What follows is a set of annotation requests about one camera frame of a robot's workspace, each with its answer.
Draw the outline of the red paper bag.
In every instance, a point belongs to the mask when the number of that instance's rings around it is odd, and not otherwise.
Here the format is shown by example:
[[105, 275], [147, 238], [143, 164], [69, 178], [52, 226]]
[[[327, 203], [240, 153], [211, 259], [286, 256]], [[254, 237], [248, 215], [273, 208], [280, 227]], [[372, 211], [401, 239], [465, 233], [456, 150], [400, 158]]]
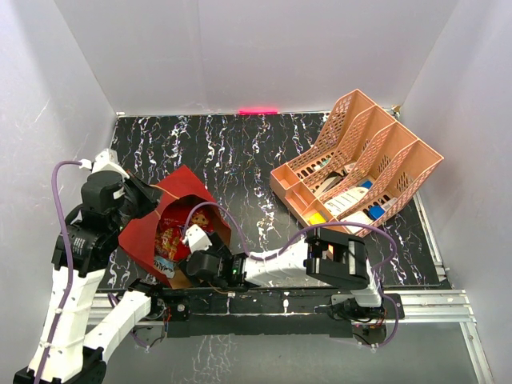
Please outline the red paper bag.
[[120, 247], [158, 282], [173, 289], [192, 287], [178, 264], [190, 255], [182, 243], [185, 225], [197, 225], [208, 234], [215, 232], [226, 245], [231, 229], [213, 206], [204, 206], [192, 213], [199, 203], [215, 199], [198, 177], [186, 166], [152, 185], [162, 198], [155, 211], [142, 219], [132, 220], [119, 236]]

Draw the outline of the red cookie snack bag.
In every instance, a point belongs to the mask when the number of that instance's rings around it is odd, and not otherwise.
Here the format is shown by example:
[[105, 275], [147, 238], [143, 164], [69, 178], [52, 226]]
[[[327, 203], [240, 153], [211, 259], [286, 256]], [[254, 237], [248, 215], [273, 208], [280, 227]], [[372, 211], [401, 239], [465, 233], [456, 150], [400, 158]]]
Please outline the red cookie snack bag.
[[167, 279], [176, 277], [178, 264], [190, 255], [182, 244], [187, 217], [193, 205], [171, 204], [160, 215], [154, 240], [154, 267]]

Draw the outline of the pink plastic file organizer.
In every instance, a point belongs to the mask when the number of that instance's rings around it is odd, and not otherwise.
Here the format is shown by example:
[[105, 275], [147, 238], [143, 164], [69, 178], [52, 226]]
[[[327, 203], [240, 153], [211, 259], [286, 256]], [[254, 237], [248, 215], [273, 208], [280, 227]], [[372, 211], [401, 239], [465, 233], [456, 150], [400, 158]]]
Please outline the pink plastic file organizer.
[[[336, 101], [311, 148], [270, 173], [270, 187], [293, 216], [305, 226], [315, 212], [332, 229], [380, 226], [399, 213], [443, 157], [359, 89]], [[324, 203], [350, 188], [369, 191], [355, 206], [333, 216]], [[369, 226], [341, 222], [372, 206], [386, 212]]]

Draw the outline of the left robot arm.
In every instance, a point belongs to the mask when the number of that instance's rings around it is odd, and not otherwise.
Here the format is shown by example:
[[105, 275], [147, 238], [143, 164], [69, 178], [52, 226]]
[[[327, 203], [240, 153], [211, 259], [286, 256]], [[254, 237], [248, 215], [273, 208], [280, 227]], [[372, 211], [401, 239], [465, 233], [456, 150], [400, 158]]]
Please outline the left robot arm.
[[161, 192], [132, 173], [100, 170], [81, 188], [75, 221], [60, 217], [52, 291], [42, 335], [29, 365], [15, 383], [100, 383], [121, 341], [142, 318], [156, 319], [165, 299], [132, 290], [92, 330], [87, 329], [98, 285], [127, 224], [152, 214]]

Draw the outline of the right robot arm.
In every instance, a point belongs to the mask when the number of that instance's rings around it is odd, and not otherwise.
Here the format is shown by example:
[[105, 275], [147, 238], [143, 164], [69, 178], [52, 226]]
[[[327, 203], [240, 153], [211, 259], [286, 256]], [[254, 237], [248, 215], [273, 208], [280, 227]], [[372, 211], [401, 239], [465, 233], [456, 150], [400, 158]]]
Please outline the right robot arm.
[[314, 228], [298, 240], [266, 253], [233, 254], [217, 233], [193, 225], [186, 231], [190, 255], [179, 268], [195, 285], [220, 290], [292, 287], [307, 281], [340, 289], [355, 299], [358, 311], [372, 318], [386, 301], [366, 256], [364, 241], [327, 228]]

